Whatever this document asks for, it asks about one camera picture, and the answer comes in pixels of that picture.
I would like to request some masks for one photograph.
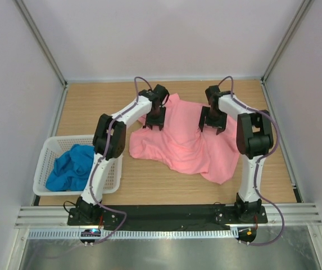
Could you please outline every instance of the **blue towel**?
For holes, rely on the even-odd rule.
[[[55,160],[46,188],[51,191],[82,191],[92,169],[94,147],[73,145]]]

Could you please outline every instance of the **black bracket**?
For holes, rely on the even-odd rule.
[[[252,223],[256,215],[265,213],[261,199],[253,202],[242,201],[238,193],[235,199],[234,209],[239,221],[242,223]]]
[[[80,241],[84,244],[94,243],[96,240],[99,240],[100,235],[101,235],[100,229],[96,229],[96,228],[85,229],[83,232],[81,232]]]
[[[160,131],[165,124],[166,108],[163,107],[164,103],[168,101],[169,92],[161,85],[156,85],[153,90],[142,90],[139,93],[140,96],[147,97],[152,102],[151,111],[146,115],[146,123],[143,128],[157,126]]]
[[[252,127],[259,128],[253,132]],[[254,156],[266,155],[273,146],[271,122],[259,113],[239,114],[237,119],[237,148],[242,155],[253,159]]]
[[[107,135],[112,117],[107,114],[102,114],[98,120],[97,128],[93,137],[94,152],[96,154],[103,154],[106,149]],[[110,158],[118,158],[126,145],[126,124],[121,121],[115,121],[111,129],[111,139],[106,160]]]
[[[216,128],[216,135],[226,130],[227,114],[219,109],[219,98],[224,95],[230,95],[230,91],[221,92],[218,85],[209,86],[206,90],[206,97],[210,107],[203,106],[198,126],[203,132],[206,125]]]
[[[67,225],[86,226],[99,224],[102,216],[102,208],[85,202],[81,196],[78,197],[76,206],[70,209]]]

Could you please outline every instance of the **pink shirt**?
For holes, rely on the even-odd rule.
[[[227,118],[226,130],[198,127],[202,104],[180,100],[172,94],[165,107],[165,125],[141,128],[131,134],[129,152],[136,159],[163,162],[180,173],[200,173],[211,182],[222,184],[233,176],[239,152],[236,145],[237,122]],[[144,124],[145,116],[139,121]]]

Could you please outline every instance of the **wooden floor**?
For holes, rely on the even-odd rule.
[[[217,82],[159,82],[169,92],[178,93],[182,100],[206,103],[205,89]],[[229,89],[230,83],[222,85]],[[146,89],[139,83],[139,89]],[[235,81],[234,91],[244,103],[257,109],[266,109],[266,102],[258,80]],[[94,134],[101,114],[112,114],[121,110],[135,97],[134,84],[88,83],[71,84],[67,94],[57,135]],[[199,174],[186,175],[170,170],[158,161],[136,160],[129,155],[128,142],[132,131],[140,128],[135,123],[128,129],[124,151],[123,171],[120,188],[106,194],[103,202],[108,205],[144,204],[212,204],[233,203],[242,175],[239,159],[234,176],[219,185],[205,180]],[[262,194],[275,203],[296,202],[281,149],[265,161]],[[65,200],[76,201],[77,196],[43,196],[40,205],[62,205]]]

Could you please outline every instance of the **white plastic basket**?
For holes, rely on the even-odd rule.
[[[39,155],[38,164],[35,172],[33,192],[38,196],[57,196],[57,195],[80,195],[82,191],[57,191],[48,190],[45,185],[53,170],[55,159],[59,158],[64,152],[72,148],[73,145],[92,145],[93,135],[77,135],[77,136],[56,136],[47,139]],[[104,194],[115,192],[121,181],[122,171],[121,155],[112,165],[108,177],[106,179]]]

